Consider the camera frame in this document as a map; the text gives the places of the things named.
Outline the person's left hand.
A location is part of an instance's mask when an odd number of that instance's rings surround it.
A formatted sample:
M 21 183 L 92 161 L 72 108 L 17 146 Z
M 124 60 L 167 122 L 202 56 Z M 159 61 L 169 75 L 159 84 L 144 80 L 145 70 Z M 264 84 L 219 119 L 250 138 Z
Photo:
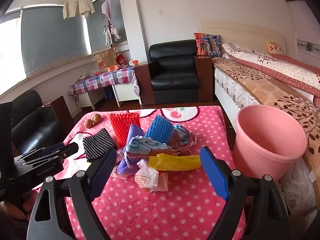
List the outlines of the person's left hand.
M 31 212 L 33 210 L 37 197 L 38 197 L 38 192 L 33 190 L 31 192 L 31 195 L 22 204 L 21 209 L 19 209 L 14 204 L 8 201 L 3 201 L 1 202 L 1 211 L 3 211 L 9 217 L 12 217 L 14 219 L 28 221 L 30 219 Z

